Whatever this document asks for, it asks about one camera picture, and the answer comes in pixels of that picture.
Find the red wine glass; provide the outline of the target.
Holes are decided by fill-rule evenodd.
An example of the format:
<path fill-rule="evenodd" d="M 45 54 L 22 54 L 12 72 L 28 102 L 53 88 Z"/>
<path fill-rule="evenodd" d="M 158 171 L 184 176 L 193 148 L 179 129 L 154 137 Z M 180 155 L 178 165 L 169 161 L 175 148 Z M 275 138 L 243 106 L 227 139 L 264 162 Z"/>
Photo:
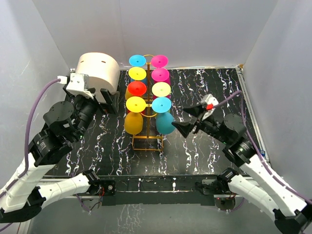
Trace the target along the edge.
<path fill-rule="evenodd" d="M 147 91 L 146 85 L 141 81 L 133 81 L 127 86 L 126 99 L 133 96 L 143 96 Z"/>

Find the orange wine glass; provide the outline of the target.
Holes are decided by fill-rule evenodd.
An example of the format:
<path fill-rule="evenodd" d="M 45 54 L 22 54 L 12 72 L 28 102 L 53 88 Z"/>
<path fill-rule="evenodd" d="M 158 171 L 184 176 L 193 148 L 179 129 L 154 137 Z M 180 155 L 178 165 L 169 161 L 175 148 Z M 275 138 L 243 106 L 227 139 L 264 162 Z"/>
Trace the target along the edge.
<path fill-rule="evenodd" d="M 127 99 L 126 108 L 129 113 L 125 118 L 125 131 L 131 135 L 137 135 L 143 129 L 143 117 L 141 113 L 146 108 L 146 102 L 141 97 L 133 96 Z"/>
<path fill-rule="evenodd" d="M 131 82 L 133 81 L 141 81 L 147 86 L 147 74 L 146 71 L 141 67 L 132 67 L 129 72 L 129 77 L 131 78 Z"/>

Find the blue wine glass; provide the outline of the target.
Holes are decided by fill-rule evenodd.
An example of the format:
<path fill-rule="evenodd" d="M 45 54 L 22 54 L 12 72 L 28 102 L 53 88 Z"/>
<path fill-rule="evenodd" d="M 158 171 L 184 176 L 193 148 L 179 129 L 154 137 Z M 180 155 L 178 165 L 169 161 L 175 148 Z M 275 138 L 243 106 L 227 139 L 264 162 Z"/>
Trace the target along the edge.
<path fill-rule="evenodd" d="M 167 97 L 157 97 L 152 102 L 152 110 L 156 115 L 156 129 L 162 135 L 167 135 L 175 130 L 172 125 L 174 117 L 170 113 L 172 102 Z"/>
<path fill-rule="evenodd" d="M 146 58 L 143 55 L 132 55 L 129 64 L 133 67 L 142 67 L 146 64 Z"/>

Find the green wine glass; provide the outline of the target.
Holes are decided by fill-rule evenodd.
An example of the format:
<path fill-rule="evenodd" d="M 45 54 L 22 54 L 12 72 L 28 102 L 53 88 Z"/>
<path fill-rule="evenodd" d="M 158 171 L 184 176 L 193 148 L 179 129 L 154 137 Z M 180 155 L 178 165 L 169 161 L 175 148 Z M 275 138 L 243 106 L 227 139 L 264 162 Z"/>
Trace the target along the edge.
<path fill-rule="evenodd" d="M 168 97 L 171 94 L 171 87 L 166 82 L 157 82 L 152 86 L 152 93 L 156 98 Z"/>

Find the magenta wine glass front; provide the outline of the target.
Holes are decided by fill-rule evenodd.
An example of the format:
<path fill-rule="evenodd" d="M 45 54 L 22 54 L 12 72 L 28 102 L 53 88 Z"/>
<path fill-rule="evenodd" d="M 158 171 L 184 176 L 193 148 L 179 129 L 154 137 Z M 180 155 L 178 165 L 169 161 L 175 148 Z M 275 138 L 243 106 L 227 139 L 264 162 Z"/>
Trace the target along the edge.
<path fill-rule="evenodd" d="M 152 71 L 151 76 L 155 83 L 165 82 L 167 84 L 171 84 L 170 73 L 165 68 L 156 68 L 155 70 Z"/>

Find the magenta wine glass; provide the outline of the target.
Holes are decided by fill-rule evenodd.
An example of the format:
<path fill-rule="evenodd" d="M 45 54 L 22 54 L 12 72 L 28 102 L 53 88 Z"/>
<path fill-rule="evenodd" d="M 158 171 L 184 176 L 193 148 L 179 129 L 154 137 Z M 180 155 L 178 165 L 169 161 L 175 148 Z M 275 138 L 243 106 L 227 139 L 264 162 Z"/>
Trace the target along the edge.
<path fill-rule="evenodd" d="M 155 70 L 152 71 L 151 76 L 155 83 L 165 82 L 167 84 L 171 84 L 170 73 L 165 68 L 156 68 Z"/>
<path fill-rule="evenodd" d="M 163 68 L 168 64 L 168 58 L 165 55 L 156 55 L 151 59 L 151 65 L 155 68 Z"/>

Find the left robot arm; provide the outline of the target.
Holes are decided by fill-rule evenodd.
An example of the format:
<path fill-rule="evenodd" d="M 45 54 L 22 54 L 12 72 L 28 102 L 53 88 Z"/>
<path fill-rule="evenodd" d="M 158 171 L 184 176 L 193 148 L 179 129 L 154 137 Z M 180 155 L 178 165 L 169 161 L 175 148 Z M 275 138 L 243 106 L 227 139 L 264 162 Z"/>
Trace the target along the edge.
<path fill-rule="evenodd" d="M 60 101 L 43 116 L 45 125 L 27 145 L 26 158 L 0 194 L 1 223 L 25 222 L 46 206 L 72 195 L 113 196 L 116 183 L 100 179 L 93 170 L 49 185 L 39 185 L 44 175 L 72 151 L 71 143 L 82 139 L 97 111 L 116 114 L 119 92 L 101 89 L 105 99 L 77 95 L 73 102 Z"/>

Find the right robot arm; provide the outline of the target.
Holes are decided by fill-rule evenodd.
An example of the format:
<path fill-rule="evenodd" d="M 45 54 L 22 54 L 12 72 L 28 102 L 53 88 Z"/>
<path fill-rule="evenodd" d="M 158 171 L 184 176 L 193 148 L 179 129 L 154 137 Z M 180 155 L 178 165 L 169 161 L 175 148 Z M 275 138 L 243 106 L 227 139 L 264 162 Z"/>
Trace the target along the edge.
<path fill-rule="evenodd" d="M 222 122 L 213 116 L 204 118 L 207 109 L 201 105 L 184 110 L 194 118 L 188 122 L 172 122 L 184 137 L 201 130 L 222 142 L 226 158 L 257 182 L 254 185 L 234 169 L 227 168 L 217 176 L 215 183 L 218 189 L 225 194 L 239 194 L 248 200 L 268 215 L 281 233 L 304 233 L 312 222 L 311 201 L 292 192 L 285 181 L 269 168 L 256 147 L 244 137 L 247 128 L 242 118 L 235 114 L 226 115 Z"/>

